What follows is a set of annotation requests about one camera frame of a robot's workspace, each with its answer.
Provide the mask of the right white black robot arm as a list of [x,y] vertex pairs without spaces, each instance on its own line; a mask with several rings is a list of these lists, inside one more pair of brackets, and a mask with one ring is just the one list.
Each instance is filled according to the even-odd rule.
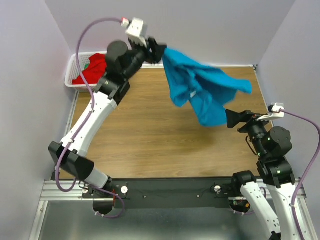
[[301,240],[303,235],[296,227],[292,210],[295,206],[294,191],[296,179],[286,154],[293,148],[291,135],[283,127],[273,127],[267,131],[269,121],[284,117],[284,107],[278,104],[271,106],[267,114],[253,113],[250,110],[235,112],[225,111],[227,127],[234,128],[239,123],[239,133],[247,134],[258,157],[257,170],[266,185],[274,207],[261,193],[257,179],[251,171],[242,171],[232,176],[230,191],[243,195],[264,228],[268,240]]

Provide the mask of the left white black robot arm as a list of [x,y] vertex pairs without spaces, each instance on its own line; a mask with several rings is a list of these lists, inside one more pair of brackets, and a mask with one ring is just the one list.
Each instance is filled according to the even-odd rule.
[[149,37],[146,45],[129,44],[121,40],[110,43],[104,56],[105,73],[90,92],[91,100],[73,126],[60,142],[51,142],[48,150],[55,163],[55,180],[60,170],[75,179],[94,186],[93,191],[101,198],[111,191],[111,178],[98,170],[87,159],[88,149],[105,119],[117,108],[130,89],[129,80],[147,62],[157,64],[162,60],[167,45],[158,44]]

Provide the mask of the blue t shirt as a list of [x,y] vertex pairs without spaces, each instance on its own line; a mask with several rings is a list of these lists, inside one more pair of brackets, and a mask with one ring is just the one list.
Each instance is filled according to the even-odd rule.
[[189,102],[205,127],[226,124],[225,104],[232,102],[237,92],[251,94],[253,90],[249,80],[233,78],[172,48],[164,51],[162,62],[172,102],[180,108]]

